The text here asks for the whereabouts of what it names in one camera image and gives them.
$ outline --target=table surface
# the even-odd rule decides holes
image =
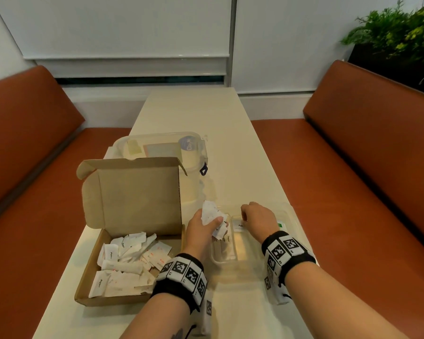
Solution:
[[[207,199],[218,205],[288,203],[233,88],[154,91],[130,134],[184,131],[196,132],[206,141]],[[182,205],[184,222],[196,207]],[[288,230],[309,246],[301,227]],[[74,302],[98,233],[85,227],[33,338],[118,338],[142,308],[142,304],[84,307]],[[263,281],[225,283],[220,282],[220,271],[215,273],[212,338],[311,338],[293,303],[274,306],[267,301]]]

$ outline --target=tattoo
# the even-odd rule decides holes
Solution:
[[[181,328],[179,331],[177,331],[176,334],[173,334],[171,339],[182,339],[182,335],[183,335],[183,329]]]

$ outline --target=plastic storage box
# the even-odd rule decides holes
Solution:
[[[281,230],[298,238],[300,225],[291,205],[279,203],[264,206],[273,211]],[[227,235],[222,240],[213,242],[210,246],[212,262],[231,274],[251,273],[259,278],[264,278],[266,271],[261,245],[244,227],[240,205],[218,206],[218,209],[228,215],[229,226]]]
[[[126,136],[113,147],[118,158],[177,157],[187,176],[179,174],[181,202],[192,202],[199,195],[199,175],[207,172],[207,151],[203,139],[194,132]]]

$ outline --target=hand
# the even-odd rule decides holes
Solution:
[[[250,202],[249,205],[242,205],[240,209],[242,210],[243,221],[246,221],[245,227],[260,244],[269,235],[279,231],[275,214],[270,209],[256,202]]]
[[[223,222],[223,217],[219,216],[203,226],[201,215],[202,209],[198,209],[188,222],[185,234],[185,248],[182,252],[192,255],[202,262],[206,249],[211,243],[212,233]]]

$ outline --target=black planter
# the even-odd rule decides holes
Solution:
[[[393,81],[424,92],[424,63],[411,62],[404,57],[391,56],[376,50],[370,44],[355,45],[349,63],[378,73]]]

